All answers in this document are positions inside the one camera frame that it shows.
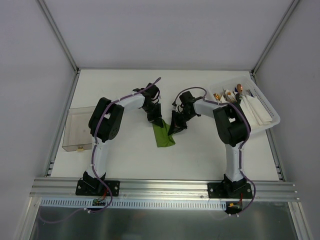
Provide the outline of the green paper napkin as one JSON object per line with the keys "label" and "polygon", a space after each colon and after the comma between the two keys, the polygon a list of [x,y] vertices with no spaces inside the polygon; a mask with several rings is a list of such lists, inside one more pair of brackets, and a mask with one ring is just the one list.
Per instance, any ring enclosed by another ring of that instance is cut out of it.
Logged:
{"label": "green paper napkin", "polygon": [[176,144],[172,135],[168,135],[170,126],[162,120],[163,127],[157,126],[155,124],[152,125],[156,146],[158,148],[167,148],[174,146]]}

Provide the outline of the clear smoked plastic box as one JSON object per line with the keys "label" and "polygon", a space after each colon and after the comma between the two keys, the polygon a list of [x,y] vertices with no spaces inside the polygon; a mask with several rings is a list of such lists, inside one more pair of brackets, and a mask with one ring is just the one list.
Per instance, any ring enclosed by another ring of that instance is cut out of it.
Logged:
{"label": "clear smoked plastic box", "polygon": [[89,121],[94,110],[94,106],[69,109],[62,142],[66,152],[75,152],[78,148],[92,149]]}

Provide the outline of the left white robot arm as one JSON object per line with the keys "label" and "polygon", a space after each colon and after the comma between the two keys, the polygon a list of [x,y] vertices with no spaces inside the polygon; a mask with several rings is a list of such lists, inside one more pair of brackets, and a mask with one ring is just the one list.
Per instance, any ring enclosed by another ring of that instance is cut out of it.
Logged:
{"label": "left white robot arm", "polygon": [[117,100],[102,97],[89,120],[92,136],[92,153],[88,169],[83,173],[83,181],[93,195],[104,191],[106,160],[112,140],[117,136],[123,115],[135,109],[143,109],[148,122],[163,128],[161,104],[158,101],[160,90],[155,83],[145,88],[136,88],[131,94]]}

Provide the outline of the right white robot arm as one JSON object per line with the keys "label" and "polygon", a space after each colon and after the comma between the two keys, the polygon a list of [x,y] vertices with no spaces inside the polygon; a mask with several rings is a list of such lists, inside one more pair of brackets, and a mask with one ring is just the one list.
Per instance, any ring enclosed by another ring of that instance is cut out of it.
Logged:
{"label": "right white robot arm", "polygon": [[234,103],[219,103],[204,97],[194,97],[190,91],[181,93],[178,98],[181,106],[172,111],[168,135],[186,130],[187,122],[202,115],[214,119],[220,140],[225,144],[226,171],[223,176],[224,193],[235,198],[242,191],[247,179],[242,170],[243,148],[248,141],[251,127],[240,105]]}

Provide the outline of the white rolled napkin bundle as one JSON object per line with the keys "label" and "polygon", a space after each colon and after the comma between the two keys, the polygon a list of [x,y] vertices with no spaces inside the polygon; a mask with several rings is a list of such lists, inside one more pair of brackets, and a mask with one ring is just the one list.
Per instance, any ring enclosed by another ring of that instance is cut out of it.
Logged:
{"label": "white rolled napkin bundle", "polygon": [[246,95],[243,97],[243,100],[248,111],[254,117],[258,126],[263,126],[271,123],[272,117],[256,96],[252,97],[250,95]]}

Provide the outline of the copper fork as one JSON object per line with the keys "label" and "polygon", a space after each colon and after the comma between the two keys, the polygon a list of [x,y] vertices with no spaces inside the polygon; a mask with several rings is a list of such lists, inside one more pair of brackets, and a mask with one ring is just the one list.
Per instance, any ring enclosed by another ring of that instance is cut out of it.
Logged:
{"label": "copper fork", "polygon": [[230,103],[234,104],[237,102],[237,100],[231,94],[228,94],[227,97]]}

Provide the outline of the copper spoon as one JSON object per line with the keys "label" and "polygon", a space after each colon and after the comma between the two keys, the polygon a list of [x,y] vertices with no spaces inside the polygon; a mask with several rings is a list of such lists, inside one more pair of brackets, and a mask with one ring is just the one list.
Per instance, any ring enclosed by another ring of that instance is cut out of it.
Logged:
{"label": "copper spoon", "polygon": [[237,89],[237,92],[239,93],[239,95],[242,96],[243,90],[244,90],[243,86],[239,83],[239,84],[237,84],[236,89]]}

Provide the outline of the white plastic basket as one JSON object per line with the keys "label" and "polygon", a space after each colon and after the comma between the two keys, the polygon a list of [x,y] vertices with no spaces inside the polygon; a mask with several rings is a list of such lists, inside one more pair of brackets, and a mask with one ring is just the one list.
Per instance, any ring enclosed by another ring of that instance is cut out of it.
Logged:
{"label": "white plastic basket", "polygon": [[[242,108],[242,111],[244,112],[245,117],[249,122],[252,134],[256,134],[258,132],[270,129],[280,123],[281,118],[276,112],[276,110],[273,108],[273,106],[270,104],[270,102],[264,96],[264,94],[261,92],[258,86],[248,76],[240,75],[230,79],[223,80],[219,83],[209,85],[209,96],[216,102],[229,101],[227,95],[232,95],[234,98],[236,98],[236,94],[238,93],[237,84],[241,84],[243,86],[243,95],[240,96],[240,107]],[[247,95],[251,97],[257,97],[259,99],[266,111],[272,117],[271,123],[258,126],[255,118],[251,115],[243,100],[243,98]]]}

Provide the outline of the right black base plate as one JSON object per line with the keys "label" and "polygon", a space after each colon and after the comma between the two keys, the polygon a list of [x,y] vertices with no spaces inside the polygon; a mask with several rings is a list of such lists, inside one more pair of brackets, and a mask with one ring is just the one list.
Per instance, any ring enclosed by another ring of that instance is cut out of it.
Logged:
{"label": "right black base plate", "polygon": [[232,190],[231,187],[222,182],[209,182],[207,193],[210,199],[252,199],[253,191],[251,185],[246,183],[244,186]]}

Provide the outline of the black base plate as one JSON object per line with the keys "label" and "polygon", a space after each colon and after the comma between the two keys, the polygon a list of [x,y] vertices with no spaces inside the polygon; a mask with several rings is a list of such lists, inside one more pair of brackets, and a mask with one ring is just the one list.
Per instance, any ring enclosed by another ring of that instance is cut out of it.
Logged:
{"label": "black base plate", "polygon": [[246,183],[244,186],[232,190],[231,187],[222,182],[209,182],[207,193],[210,199],[252,199],[253,191],[251,185]]}
{"label": "black base plate", "polygon": [[[104,180],[104,183],[109,187],[111,194],[113,197],[119,196],[120,191],[120,181],[117,180]],[[109,197],[111,194],[108,192],[105,185],[103,185],[100,181],[95,181],[92,184],[86,183],[83,179],[80,179],[77,182],[75,195],[76,196],[103,196],[105,191],[107,191],[106,195]]]}

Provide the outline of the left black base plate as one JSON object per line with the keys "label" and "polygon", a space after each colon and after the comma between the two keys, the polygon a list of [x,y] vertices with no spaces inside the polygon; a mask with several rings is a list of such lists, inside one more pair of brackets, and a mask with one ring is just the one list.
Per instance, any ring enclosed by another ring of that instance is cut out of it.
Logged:
{"label": "left black base plate", "polygon": [[[120,191],[120,181],[117,180],[104,180],[104,183],[109,187],[111,194],[113,197],[119,196]],[[103,185],[100,181],[95,181],[92,184],[86,183],[83,179],[80,179],[77,182],[75,195],[76,196],[103,196],[105,191],[107,191],[106,195],[109,197],[111,194],[108,192],[105,185]]]}

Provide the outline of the aluminium rail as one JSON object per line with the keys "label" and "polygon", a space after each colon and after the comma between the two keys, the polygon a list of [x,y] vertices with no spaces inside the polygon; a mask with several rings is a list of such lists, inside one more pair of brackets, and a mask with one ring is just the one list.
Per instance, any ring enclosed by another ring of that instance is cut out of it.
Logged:
{"label": "aluminium rail", "polygon": [[[142,200],[208,200],[207,180],[119,179],[120,199]],[[75,197],[78,179],[69,177],[37,177],[30,197]],[[255,201],[299,202],[296,185],[287,181],[256,181]]]}

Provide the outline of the left frame post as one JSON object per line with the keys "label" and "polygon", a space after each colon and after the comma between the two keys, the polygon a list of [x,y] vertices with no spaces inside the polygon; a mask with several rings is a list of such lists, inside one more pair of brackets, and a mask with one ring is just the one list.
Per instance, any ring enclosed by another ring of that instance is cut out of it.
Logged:
{"label": "left frame post", "polygon": [[67,58],[68,62],[71,65],[71,68],[73,69],[74,72],[78,73],[79,72],[79,67],[46,3],[45,0],[36,0],[36,3],[38,4],[41,12],[44,15],[44,18],[46,19],[47,23],[49,24],[54,36],[56,37],[60,47],[62,48],[62,51],[64,52],[65,57]]}

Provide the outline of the frame post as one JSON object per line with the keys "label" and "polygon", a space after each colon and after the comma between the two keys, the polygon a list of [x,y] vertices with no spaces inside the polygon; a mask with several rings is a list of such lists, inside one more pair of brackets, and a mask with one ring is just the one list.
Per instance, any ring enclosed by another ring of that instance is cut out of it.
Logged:
{"label": "frame post", "polygon": [[79,67],[46,3],[45,0],[36,0],[36,3],[38,4],[41,12],[44,15],[44,18],[46,19],[47,23],[49,24],[54,36],[56,37],[60,47],[62,48],[62,51],[64,52],[65,57],[67,58],[68,62],[71,65],[71,68],[73,69],[74,72],[78,73],[79,72]]}
{"label": "frame post", "polygon": [[251,70],[252,76],[255,76],[264,63],[266,57],[268,56],[269,52],[272,50],[273,46],[275,45],[277,39],[279,38],[280,34],[284,30],[287,22],[290,20],[291,16],[293,15],[294,11],[300,4],[300,0],[291,0],[289,6],[285,10],[283,16],[281,17],[280,21],[278,22],[275,30],[271,34],[266,46],[264,47],[261,55],[259,56],[256,64],[254,65],[253,69]]}

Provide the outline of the right frame post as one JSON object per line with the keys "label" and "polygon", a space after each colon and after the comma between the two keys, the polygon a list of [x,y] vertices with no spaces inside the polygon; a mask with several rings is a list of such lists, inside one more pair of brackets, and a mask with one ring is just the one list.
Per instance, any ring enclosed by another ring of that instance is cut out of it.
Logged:
{"label": "right frame post", "polygon": [[280,34],[284,30],[287,22],[290,20],[291,16],[293,15],[294,11],[300,4],[300,0],[291,0],[289,6],[285,10],[283,16],[281,17],[280,21],[278,22],[275,30],[271,34],[266,46],[264,47],[261,55],[259,56],[256,64],[254,65],[253,69],[251,70],[252,76],[255,76],[264,63],[266,57],[268,56],[269,52],[272,50],[273,46],[275,45],[277,39],[279,38]]}

